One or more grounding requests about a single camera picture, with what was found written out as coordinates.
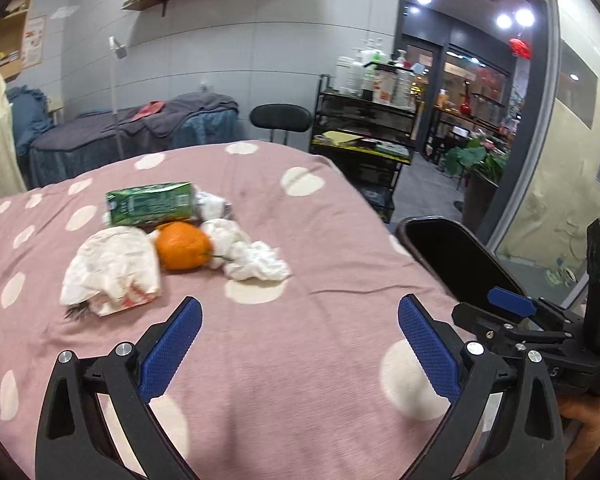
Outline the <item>person's right hand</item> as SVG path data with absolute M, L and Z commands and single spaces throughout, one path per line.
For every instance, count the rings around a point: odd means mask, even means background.
M 560 396 L 558 408 L 562 417 L 581 424 L 566 451 L 566 478 L 574 479 L 600 447 L 600 396 Z

